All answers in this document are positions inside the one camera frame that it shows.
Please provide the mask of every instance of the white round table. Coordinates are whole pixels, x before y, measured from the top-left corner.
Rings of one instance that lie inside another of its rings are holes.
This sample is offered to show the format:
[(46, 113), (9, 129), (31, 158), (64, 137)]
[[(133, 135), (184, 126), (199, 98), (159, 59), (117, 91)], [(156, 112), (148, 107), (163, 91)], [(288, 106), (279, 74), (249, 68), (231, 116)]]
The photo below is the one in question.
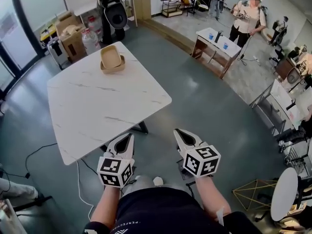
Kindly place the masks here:
[(298, 174), (294, 168), (287, 168), (279, 178), (275, 187), (271, 217), (274, 221), (280, 221), (291, 209), (298, 190)]

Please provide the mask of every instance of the beige shirt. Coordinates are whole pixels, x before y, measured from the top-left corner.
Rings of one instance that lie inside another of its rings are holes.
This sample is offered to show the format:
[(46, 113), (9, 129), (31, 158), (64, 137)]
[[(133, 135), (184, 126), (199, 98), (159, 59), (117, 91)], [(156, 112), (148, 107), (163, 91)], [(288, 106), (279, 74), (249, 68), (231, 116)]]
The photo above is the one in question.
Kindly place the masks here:
[(251, 8), (248, 2), (247, 6), (242, 4), (242, 1), (239, 1), (238, 4), (234, 7), (234, 11), (240, 11), (240, 13), (248, 14), (250, 17), (249, 19), (236, 19), (234, 22), (234, 27), (237, 29), (239, 27), (239, 32), (241, 33), (250, 33), (253, 29), (255, 29), (257, 22), (259, 21), (260, 17), (260, 24), (261, 26), (266, 26), (265, 16), (263, 11), (260, 9), (260, 16), (259, 16), (259, 9)]

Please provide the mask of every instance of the black and white marker cube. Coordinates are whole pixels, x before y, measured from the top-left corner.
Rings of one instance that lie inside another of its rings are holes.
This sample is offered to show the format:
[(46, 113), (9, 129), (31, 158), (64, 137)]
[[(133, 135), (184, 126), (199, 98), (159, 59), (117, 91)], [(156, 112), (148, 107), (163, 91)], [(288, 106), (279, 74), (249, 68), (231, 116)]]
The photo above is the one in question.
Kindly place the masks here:
[(201, 146), (186, 150), (183, 168), (195, 177), (214, 174), (221, 159), (214, 146)]
[(103, 185), (123, 188), (133, 174), (131, 160), (100, 157), (97, 174)]

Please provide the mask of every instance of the cardboard box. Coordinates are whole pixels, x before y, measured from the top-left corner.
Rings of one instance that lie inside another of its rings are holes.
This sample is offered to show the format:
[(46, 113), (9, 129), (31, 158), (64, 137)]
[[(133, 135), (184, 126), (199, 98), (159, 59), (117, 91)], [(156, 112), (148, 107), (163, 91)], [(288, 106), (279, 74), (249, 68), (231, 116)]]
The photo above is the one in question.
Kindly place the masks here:
[(69, 25), (80, 25), (81, 20), (80, 18), (76, 17), (74, 14), (72, 14), (70, 11), (66, 11), (60, 16), (58, 16), (58, 19), (55, 23), (55, 27), (57, 30), (58, 36), (60, 36), (63, 32), (63, 30), (69, 26)]
[(71, 36), (61, 36), (60, 40), (66, 50), (68, 57), (72, 62), (78, 61), (84, 58), (87, 53), (82, 43), (82, 31), (85, 30), (83, 24), (81, 29)]

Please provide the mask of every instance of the glass door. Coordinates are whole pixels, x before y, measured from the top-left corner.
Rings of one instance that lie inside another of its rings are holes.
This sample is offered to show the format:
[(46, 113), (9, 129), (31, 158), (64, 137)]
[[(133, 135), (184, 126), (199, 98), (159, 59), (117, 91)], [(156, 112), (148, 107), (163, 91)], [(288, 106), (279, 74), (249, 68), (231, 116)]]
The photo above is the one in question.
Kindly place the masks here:
[(13, 73), (7, 68), (2, 59), (0, 59), (0, 90), (5, 94), (16, 81)]
[(0, 0), (0, 42), (15, 63), (22, 70), (37, 53), (26, 36), (12, 0)]

